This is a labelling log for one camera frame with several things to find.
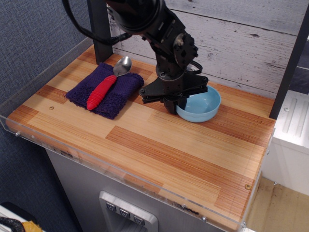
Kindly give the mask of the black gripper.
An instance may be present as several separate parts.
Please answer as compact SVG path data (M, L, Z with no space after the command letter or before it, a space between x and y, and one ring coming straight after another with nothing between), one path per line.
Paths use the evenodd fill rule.
M166 110L176 115L176 105L181 109L186 108L187 99L190 95L204 93L208 91L208 78L200 74L191 75L181 72L172 79L171 76L161 71L158 67L155 69L157 78L142 87L139 95L142 97L143 103L163 102Z

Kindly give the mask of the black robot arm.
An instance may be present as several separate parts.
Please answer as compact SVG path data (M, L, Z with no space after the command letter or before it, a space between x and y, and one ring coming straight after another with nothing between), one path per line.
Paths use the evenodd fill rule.
M171 114L187 98L208 91L208 78L194 61L198 48L181 20L163 0L108 0L108 12L119 28L149 42L156 57L157 78L139 90L144 104L161 102Z

